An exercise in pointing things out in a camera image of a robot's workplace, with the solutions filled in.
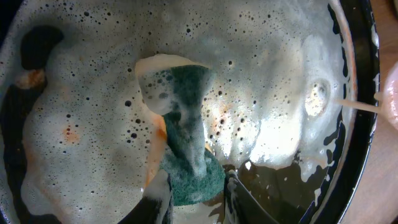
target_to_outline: brown countertop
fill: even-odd
[[[381,88],[389,69],[398,62],[398,19],[392,0],[371,0],[380,41]],[[371,152],[346,223],[391,223],[398,216],[398,131],[377,119]]]

